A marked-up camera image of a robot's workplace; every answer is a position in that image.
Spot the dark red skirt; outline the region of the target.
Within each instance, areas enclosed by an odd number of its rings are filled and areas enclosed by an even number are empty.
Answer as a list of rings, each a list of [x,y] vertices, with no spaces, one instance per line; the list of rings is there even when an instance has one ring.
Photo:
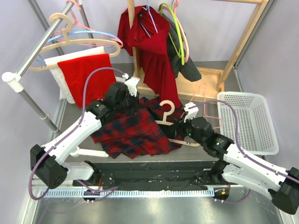
[[[128,10],[120,17],[118,37],[123,42],[123,48],[133,55],[132,48],[138,49],[139,67],[145,73],[143,82],[160,96],[160,100],[170,100],[176,108],[181,107],[174,73],[167,54],[167,38],[170,24],[163,16],[152,9],[158,33],[148,38],[137,21],[141,6],[135,7],[135,18],[132,27],[129,26]]]

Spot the red plaid garment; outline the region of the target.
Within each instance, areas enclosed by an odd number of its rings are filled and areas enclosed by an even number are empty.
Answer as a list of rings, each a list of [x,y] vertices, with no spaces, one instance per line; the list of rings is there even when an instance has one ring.
[[[131,159],[143,155],[168,154],[182,147],[172,143],[164,131],[168,128],[156,123],[163,119],[170,105],[159,105],[159,97],[139,99],[141,108],[133,115],[118,113],[115,120],[91,134],[94,143],[113,159],[123,154]]]

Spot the blue wire hanger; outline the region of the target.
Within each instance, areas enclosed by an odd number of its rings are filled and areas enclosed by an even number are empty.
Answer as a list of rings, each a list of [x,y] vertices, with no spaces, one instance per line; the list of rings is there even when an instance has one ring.
[[[137,14],[137,21],[148,38],[158,33],[157,24],[154,20],[152,9],[153,8],[150,6],[150,1],[147,0],[146,4],[141,6],[141,9]]]

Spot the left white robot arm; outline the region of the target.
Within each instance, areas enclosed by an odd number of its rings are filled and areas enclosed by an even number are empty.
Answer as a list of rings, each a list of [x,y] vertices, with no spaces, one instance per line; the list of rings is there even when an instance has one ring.
[[[49,188],[55,189],[65,181],[80,180],[95,186],[99,169],[91,162],[66,162],[78,145],[106,124],[111,124],[120,112],[135,113],[138,108],[140,80],[133,77],[124,83],[112,84],[104,99],[93,101],[83,115],[61,135],[43,146],[30,150],[31,170]]]

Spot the grey dotted garment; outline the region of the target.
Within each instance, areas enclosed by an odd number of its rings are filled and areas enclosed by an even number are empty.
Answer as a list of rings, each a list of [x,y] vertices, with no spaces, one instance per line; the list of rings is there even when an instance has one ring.
[[[177,78],[178,74],[181,73],[183,77],[190,82],[196,82],[200,80],[202,75],[190,57],[188,58],[187,62],[182,65],[181,58],[179,58],[177,54],[180,45],[175,23],[171,21],[165,14],[162,14],[162,16],[170,24],[170,30],[167,38],[167,54],[174,77]]]

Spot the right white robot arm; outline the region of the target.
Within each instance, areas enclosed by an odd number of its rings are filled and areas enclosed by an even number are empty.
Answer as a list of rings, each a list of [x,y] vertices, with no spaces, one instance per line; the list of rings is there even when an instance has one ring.
[[[299,208],[299,170],[282,168],[242,149],[230,138],[216,133],[203,117],[177,120],[169,127],[173,138],[186,136],[199,143],[218,167],[211,172],[216,184],[225,181],[256,191],[280,210],[290,215]]]

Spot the white plastic laundry basket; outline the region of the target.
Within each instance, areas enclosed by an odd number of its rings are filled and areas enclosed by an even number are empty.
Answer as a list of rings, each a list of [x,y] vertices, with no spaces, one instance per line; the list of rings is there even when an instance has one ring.
[[[278,141],[271,114],[264,96],[260,94],[223,91],[217,99],[230,104],[238,119],[240,146],[256,155],[275,155]]]

